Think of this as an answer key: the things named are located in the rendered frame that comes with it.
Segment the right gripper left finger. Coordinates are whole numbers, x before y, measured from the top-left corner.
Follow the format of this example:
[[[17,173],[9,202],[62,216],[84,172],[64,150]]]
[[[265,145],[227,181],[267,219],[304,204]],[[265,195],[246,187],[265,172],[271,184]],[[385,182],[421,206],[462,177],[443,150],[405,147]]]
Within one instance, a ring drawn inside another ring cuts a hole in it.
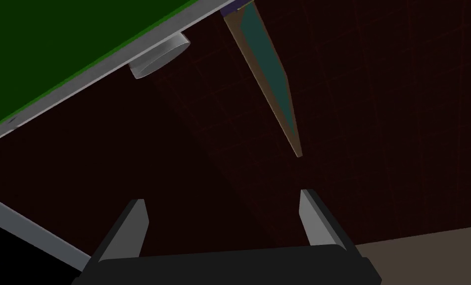
[[[131,200],[91,256],[91,262],[139,257],[148,225],[144,199]]]

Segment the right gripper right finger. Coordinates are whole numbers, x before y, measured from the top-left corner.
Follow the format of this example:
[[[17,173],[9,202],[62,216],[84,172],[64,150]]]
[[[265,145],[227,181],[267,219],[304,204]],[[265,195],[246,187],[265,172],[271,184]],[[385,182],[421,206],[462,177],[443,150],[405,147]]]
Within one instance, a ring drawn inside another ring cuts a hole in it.
[[[357,248],[313,189],[300,192],[299,216],[310,245],[336,244],[348,252]]]

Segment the grey framed black panel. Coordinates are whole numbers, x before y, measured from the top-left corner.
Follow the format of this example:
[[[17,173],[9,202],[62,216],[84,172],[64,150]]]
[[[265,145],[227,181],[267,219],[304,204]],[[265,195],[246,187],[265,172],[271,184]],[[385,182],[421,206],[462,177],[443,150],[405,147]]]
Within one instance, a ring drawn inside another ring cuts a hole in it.
[[[0,285],[71,285],[89,259],[0,202]]]

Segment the grey round door knob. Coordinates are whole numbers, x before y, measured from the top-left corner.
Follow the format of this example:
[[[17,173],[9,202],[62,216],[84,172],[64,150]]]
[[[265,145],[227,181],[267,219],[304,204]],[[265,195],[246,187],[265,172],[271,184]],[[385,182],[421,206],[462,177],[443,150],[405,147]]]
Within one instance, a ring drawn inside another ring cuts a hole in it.
[[[136,79],[141,79],[171,62],[190,46],[188,38],[178,33],[147,53],[131,61],[128,66]]]

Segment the green door with grey edge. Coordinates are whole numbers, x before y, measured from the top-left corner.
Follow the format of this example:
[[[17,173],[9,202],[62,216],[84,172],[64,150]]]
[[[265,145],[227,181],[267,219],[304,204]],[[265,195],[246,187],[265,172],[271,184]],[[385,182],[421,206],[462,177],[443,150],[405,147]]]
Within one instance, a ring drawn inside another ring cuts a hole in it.
[[[0,138],[232,1],[0,0]]]

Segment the teal panel with brown frame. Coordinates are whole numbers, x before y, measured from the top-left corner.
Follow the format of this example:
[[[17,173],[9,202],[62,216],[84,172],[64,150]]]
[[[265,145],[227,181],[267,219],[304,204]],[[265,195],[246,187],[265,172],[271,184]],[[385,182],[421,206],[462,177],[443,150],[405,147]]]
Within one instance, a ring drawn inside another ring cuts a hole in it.
[[[254,0],[233,0],[220,8],[241,54],[270,105],[295,155],[302,147],[288,78]]]

